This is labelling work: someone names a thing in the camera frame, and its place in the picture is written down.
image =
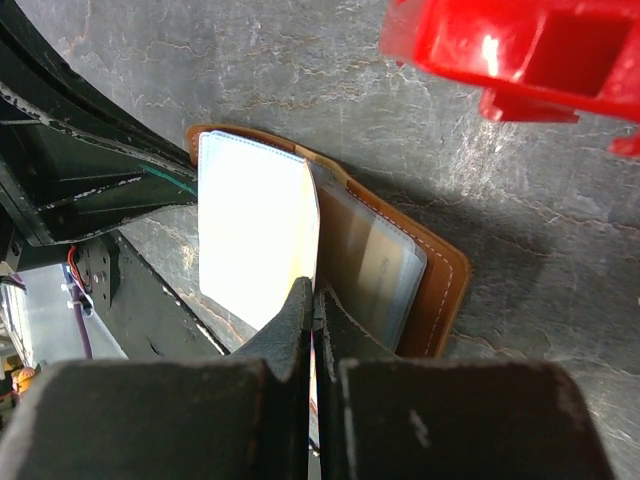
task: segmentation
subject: cracked stone texture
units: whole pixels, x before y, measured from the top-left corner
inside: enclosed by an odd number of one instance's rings
[[[458,246],[474,277],[447,356],[560,363],[619,478],[636,477],[640,166],[605,153],[629,125],[488,123],[474,89],[379,54],[379,1],[18,3],[76,71],[169,140],[209,121],[290,137]],[[253,334],[198,293],[195,208],[125,231],[223,341]]]

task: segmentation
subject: card holder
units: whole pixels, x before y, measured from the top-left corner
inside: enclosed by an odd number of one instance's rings
[[[312,166],[314,181],[320,184],[318,186],[318,196],[321,208],[321,232],[323,230],[327,231],[322,219],[323,208],[326,209],[327,205],[333,205],[334,207],[336,204],[347,205],[351,201],[359,205],[358,208],[349,207],[351,212],[364,212],[362,213],[363,215],[366,212],[373,212],[376,215],[375,222],[378,222],[381,229],[393,229],[394,235],[400,242],[399,244],[403,246],[402,251],[413,252],[415,258],[406,256],[405,253],[405,257],[408,260],[398,260],[394,263],[394,252],[391,244],[385,244],[383,237],[380,237],[378,248],[370,249],[374,254],[377,253],[377,256],[374,255],[372,257],[372,262],[367,263],[364,257],[362,261],[375,268],[376,262],[379,262],[380,252],[389,252],[392,263],[394,265],[404,265],[403,268],[406,271],[404,273],[397,272],[398,275],[394,278],[397,281],[396,284],[399,285],[398,291],[394,292],[395,296],[389,295],[388,298],[396,299],[399,294],[404,294],[406,298],[412,299],[412,302],[408,311],[403,313],[406,321],[401,330],[396,330],[396,338],[393,338],[393,331],[385,331],[385,326],[382,325],[384,322],[380,322],[380,331],[372,332],[372,334],[387,345],[397,344],[395,351],[403,357],[437,357],[442,353],[471,276],[469,261],[464,254],[373,194],[349,176],[335,161],[275,135],[250,128],[220,124],[192,126],[187,130],[186,135],[191,161],[194,165],[197,164],[198,159],[198,139],[200,134],[212,130],[220,130],[261,142],[308,160]],[[340,258],[334,259],[333,266],[331,262],[323,259],[323,255],[326,257],[326,254],[323,254],[323,249],[325,252],[332,249],[341,251],[342,246],[331,245],[329,242],[328,247],[323,247],[322,233],[320,243],[321,262],[319,263],[319,274],[327,277],[345,308],[348,309],[349,298],[347,297],[352,295],[353,290],[349,290],[350,282],[340,275],[341,271],[346,271],[344,258],[342,260]],[[420,264],[424,265],[424,271],[422,272],[416,270],[416,268],[420,268]],[[405,283],[403,283],[403,274],[409,279]],[[415,284],[412,285],[411,279],[415,278],[419,278],[419,281],[414,282]],[[362,305],[366,302],[355,299],[352,303],[354,305]],[[377,310],[392,308],[393,305],[391,303]],[[395,304],[402,305],[402,302],[396,301]]]

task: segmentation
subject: red plastic tab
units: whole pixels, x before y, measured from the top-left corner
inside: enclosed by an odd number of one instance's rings
[[[640,122],[638,0],[392,0],[380,50],[485,87],[489,120],[576,122],[577,109]],[[609,150],[640,155],[640,134]]]

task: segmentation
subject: purple cable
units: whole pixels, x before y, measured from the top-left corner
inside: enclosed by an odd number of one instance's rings
[[[84,317],[82,316],[82,304],[80,303],[80,288],[75,283],[73,287],[71,287],[71,300],[73,302],[73,313],[76,317],[78,332],[80,333],[80,339],[82,340],[82,348],[84,349],[84,356],[88,360],[91,360],[93,358],[93,352],[91,351],[91,342],[89,341],[89,333],[87,332],[87,326],[84,324]]]

